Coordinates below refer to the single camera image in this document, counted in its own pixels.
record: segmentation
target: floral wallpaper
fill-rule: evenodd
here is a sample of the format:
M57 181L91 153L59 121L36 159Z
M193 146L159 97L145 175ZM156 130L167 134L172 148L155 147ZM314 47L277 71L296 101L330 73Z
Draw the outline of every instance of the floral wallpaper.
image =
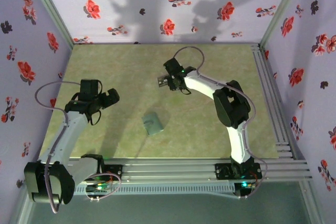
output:
M259 43L281 0L52 1L74 43L145 44Z
M336 219L336 5L291 0L265 46L282 104L308 161L326 223Z
M38 106L35 91L60 80L70 48L40 0L0 0L0 223L10 216L25 183L24 167L36 160L51 112ZM59 86L39 98L52 105Z

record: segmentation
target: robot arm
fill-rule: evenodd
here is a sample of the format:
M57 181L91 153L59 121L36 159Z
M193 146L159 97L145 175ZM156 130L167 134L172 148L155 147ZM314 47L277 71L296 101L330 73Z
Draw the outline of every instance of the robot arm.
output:
M217 91L219 88L218 85L214 84L214 82L210 82L202 76L198 76L195 70L188 73L187 76L184 78L184 81L188 89L196 90L213 100L216 99L217 102L219 102L221 92L220 90ZM224 114L221 116L220 114L218 114L218 112L219 110L217 110L217 115L219 118L225 116ZM228 118L225 120L228 121L225 122L225 124L231 125ZM239 125L237 125L237 127L226 126L231 143L231 157L239 164L246 162L250 158L250 155L245 149L243 140L242 128L245 122L246 120L243 120Z
M70 154L79 135L89 122L93 125L92 115L100 114L100 109L105 109L119 101L119 95L115 89L108 90L108 94L98 93L98 83L98 80L81 81L80 92L76 93L65 106L67 124L63 121L55 138L40 159L26 165L25 181L29 197L34 202L49 202L44 170L50 150L58 138L58 144L48 164L49 182L56 204L69 203L78 184L92 174L104 172L101 155L86 154L75 165L68 166Z
M246 130L243 131L251 110L250 105L245 97L228 88L242 92L239 83L233 80L220 86L218 81L198 74L193 67L184 69L175 58L168 60L163 66L168 75L158 78L159 87L168 85L170 90L180 90L184 94L191 94L190 89L196 90L214 100L218 119L229 133L232 148L230 173L237 179L243 179L255 167L260 167L249 154Z

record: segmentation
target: gray wire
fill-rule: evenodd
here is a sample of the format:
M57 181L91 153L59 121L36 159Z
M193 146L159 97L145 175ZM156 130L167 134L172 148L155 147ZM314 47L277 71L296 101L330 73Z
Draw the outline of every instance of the gray wire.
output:
M46 109L49 109L49 110L59 110L59 111L62 111L63 114L64 114L64 117L65 117L65 125L63 126L60 134L58 135L58 137L56 138L56 141L54 142L53 146L51 147L51 150L48 154L48 158L47 158L47 162L46 162L46 165L45 165L45 168L44 168L44 180L45 180L45 184L46 184L46 188L47 188L47 193L48 193L48 197L49 197L49 201L50 201L50 206L51 206L51 209L53 210L53 212L56 214L58 212L58 209L59 209L59 205L60 205L60 202L55 205L55 202L54 202L54 197L53 197L53 192L51 191L51 186L50 186L50 177L49 177L49 164L50 164L50 160L52 158L52 155L56 149L56 146L58 144L58 142L60 141L60 139L62 138L62 136L64 135L64 132L65 130L67 129L68 127L68 122L69 122L69 117L68 117L68 114L65 112L64 109L61 109L61 108L53 108L53 107L50 107L50 106L46 106L44 104L42 104L38 99L37 99L37 94L38 92L44 88L45 86L48 86L48 85L51 85L51 84L55 84L55 83L69 83L69 84L77 84L77 85L80 85L79 83L77 82L72 82L72 81L53 81L53 82L50 82L50 83L47 83L43 86L41 86L38 90L36 90L35 92L35 100L36 102L41 105L43 108L46 108Z
M182 51L182 50L184 50L184 49L186 49L186 48L194 48L194 49L198 50L198 51L201 53L201 55L202 55L202 62L201 62L201 64L196 68L196 72L197 72L197 75L198 75L199 77L202 77L202 78L206 79L207 81L210 81L210 82L212 82L213 84L216 84L217 86L220 86L220 87L226 87L226 88L228 88L228 89L230 89L230 90L232 90L232 91L237 92L238 94L240 94L240 95L242 95L244 98L246 98L246 100L248 101L248 103L249 103L249 104L251 105L251 107L253 108L252 116L251 116L251 117L244 123L244 125L243 125L243 127L242 127L243 145L244 145L245 150L247 151L247 153L248 153L251 157L253 157L254 159L256 159L256 160L258 160L258 161L260 161L260 162L262 162L262 163L265 165L265 172L264 172L264 174L263 174L263 177L262 177L261 180L259 181L258 185L256 186L256 188L255 188L249 195L243 197L243 198L247 199L248 197L252 196L252 195L259 189L261 183L264 181L264 179L265 179L265 177L266 177L267 170L268 170L268 165L267 165L267 163L266 163L263 159L261 159L261 158L255 156L255 155L251 152L251 150L248 148L248 146L247 146L247 140L246 140L246 127L247 127L247 125L248 125L248 124L249 124L249 123L256 117L256 113L257 113L257 111L256 111L256 106L255 106L255 104L253 103L253 101L250 99L250 97L248 97L247 95L245 95L245 94L244 94L243 92L241 92L240 90L235 89L235 88L233 88L233 87L231 87L231 86L229 86L229 85L226 85L226 84L223 84L223 83L214 81L214 80L212 80L212 79L210 79L210 78L208 78L208 77L203 76L203 75L200 74L200 68L201 68L201 67L203 66L203 64L204 64L205 56L204 56L204 53L202 52L202 50L200 50L198 47L195 47L195 46L186 46L186 47L182 47L182 48L180 48L180 49L174 54L173 58L175 58L176 55L177 55L180 51Z
M221 194L221 193L214 193L212 191L210 191L208 193L205 193L205 194L214 195L214 196L220 196L220 197L224 197L224 198L240 199L240 196L236 196L234 194Z

